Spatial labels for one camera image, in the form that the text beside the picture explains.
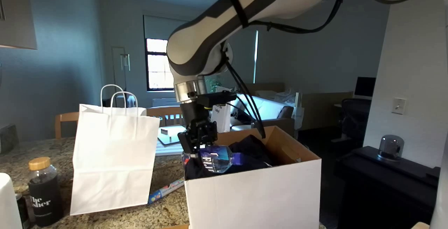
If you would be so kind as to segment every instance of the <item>gold lid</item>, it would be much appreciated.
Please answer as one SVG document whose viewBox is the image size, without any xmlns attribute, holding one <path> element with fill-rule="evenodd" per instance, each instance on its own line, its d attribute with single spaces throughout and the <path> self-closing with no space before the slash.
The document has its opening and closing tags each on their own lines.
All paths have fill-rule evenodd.
<svg viewBox="0 0 448 229">
<path fill-rule="evenodd" d="M 28 163 L 30 170 L 42 170 L 50 166 L 50 158 L 48 156 L 32 159 Z"/>
</svg>

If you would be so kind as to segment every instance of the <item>white box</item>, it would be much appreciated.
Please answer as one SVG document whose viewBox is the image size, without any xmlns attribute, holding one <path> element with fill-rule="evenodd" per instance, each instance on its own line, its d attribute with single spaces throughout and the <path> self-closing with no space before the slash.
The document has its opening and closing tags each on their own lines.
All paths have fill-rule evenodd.
<svg viewBox="0 0 448 229">
<path fill-rule="evenodd" d="M 189 229 L 319 228 L 321 159 L 278 127 L 261 141 L 281 166 L 185 182 Z M 218 134 L 230 145 L 256 129 Z"/>
</svg>

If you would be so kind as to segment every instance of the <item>floor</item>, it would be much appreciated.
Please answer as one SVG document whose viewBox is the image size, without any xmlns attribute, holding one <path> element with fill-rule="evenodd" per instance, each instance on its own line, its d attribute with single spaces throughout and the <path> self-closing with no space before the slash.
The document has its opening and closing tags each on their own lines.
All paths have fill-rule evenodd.
<svg viewBox="0 0 448 229">
<path fill-rule="evenodd" d="M 298 141 L 322 158 L 320 222 L 327 229 L 337 229 L 339 207 L 344 191 L 344 182 L 333 175 L 336 159 L 362 146 L 362 143 L 352 140 L 331 142 L 340 136 L 341 129 L 338 127 L 304 130 L 298 133 Z"/>
</svg>

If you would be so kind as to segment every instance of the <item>paper bag handle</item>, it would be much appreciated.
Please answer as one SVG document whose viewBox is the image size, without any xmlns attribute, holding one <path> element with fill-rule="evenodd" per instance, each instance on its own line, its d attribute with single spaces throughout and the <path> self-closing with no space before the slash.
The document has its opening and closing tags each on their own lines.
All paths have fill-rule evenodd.
<svg viewBox="0 0 448 229">
<path fill-rule="evenodd" d="M 99 94 L 99 102 L 101 102 L 101 112 L 102 112 L 102 113 L 104 113 L 104 111 L 103 111 L 103 90 L 104 90 L 106 87 L 110 87 L 110 86 L 118 87 L 118 88 L 120 89 L 120 91 L 123 92 L 123 89 L 122 89 L 120 86 L 117 86 L 117 85 L 115 85 L 115 84 L 107 84 L 107 85 L 105 85 L 104 87 L 102 87 L 102 88 L 101 88 L 101 93 Z M 124 93 L 123 93 L 123 98 L 124 98 L 125 106 L 126 106 L 126 97 L 125 97 L 125 94 L 124 94 Z"/>
<path fill-rule="evenodd" d="M 127 92 L 127 91 L 122 91 L 122 92 L 116 92 L 116 93 L 114 93 L 113 95 L 112 95 L 112 100 L 111 100 L 111 107 L 110 107 L 110 109 L 111 109 L 111 114 L 110 114 L 110 117 L 112 117 L 112 110 L 113 110 L 113 108 L 112 108 L 112 106 L 113 106 L 113 98 L 115 98 L 115 95 L 116 94 L 120 94 L 120 93 L 122 93 L 123 95 L 124 94 L 130 94 L 130 95 L 132 95 L 132 96 L 134 96 L 134 98 L 135 98 L 135 106 L 136 106 L 136 112 L 137 112 L 137 115 L 136 115 L 136 119 L 135 119 L 135 127 L 134 127 L 134 137 L 136 137 L 137 136 L 137 123 L 139 122 L 139 101 L 137 100 L 137 97 L 135 96 L 135 94 L 133 94 L 133 93 L 131 93 L 131 92 Z M 126 110 L 127 110 L 127 108 L 126 108 L 126 100 L 125 100 L 125 115 L 126 115 Z M 109 118 L 109 133 L 110 133 L 110 131 L 111 131 L 111 119 L 112 118 Z"/>
</svg>

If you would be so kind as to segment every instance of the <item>kitchen counter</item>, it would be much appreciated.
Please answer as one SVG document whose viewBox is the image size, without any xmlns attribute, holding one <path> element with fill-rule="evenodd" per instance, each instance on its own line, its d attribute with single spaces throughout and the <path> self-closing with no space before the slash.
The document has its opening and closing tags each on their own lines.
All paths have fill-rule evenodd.
<svg viewBox="0 0 448 229">
<path fill-rule="evenodd" d="M 28 162 L 36 157 L 49 156 L 58 171 L 58 181 L 64 202 L 64 217 L 46 227 L 52 229 L 159 229 L 188 223 L 185 189 L 179 188 L 150 206 L 136 206 L 99 213 L 69 216 L 72 193 L 72 156 L 74 138 L 50 139 L 20 143 L 12 151 L 0 155 L 0 172 L 13 180 L 16 193 L 28 195 Z M 180 156 L 157 156 L 151 181 L 153 192 L 181 178 L 184 170 Z"/>
</svg>

